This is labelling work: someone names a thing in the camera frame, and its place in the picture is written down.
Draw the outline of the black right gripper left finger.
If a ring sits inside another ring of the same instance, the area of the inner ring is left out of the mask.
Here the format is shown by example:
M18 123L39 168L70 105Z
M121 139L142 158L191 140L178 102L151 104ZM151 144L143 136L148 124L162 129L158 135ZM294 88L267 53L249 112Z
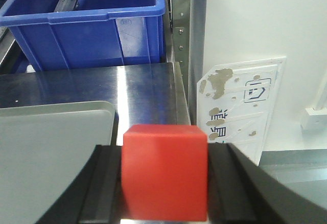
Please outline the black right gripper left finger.
M121 155L121 146L97 145L73 182L37 223L117 221Z

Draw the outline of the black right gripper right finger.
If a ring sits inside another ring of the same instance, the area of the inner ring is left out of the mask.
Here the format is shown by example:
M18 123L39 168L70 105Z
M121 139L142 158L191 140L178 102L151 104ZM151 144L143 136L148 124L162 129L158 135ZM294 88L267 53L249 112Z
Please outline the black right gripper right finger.
M233 144L208 145L209 223L326 223L326 209L255 165Z

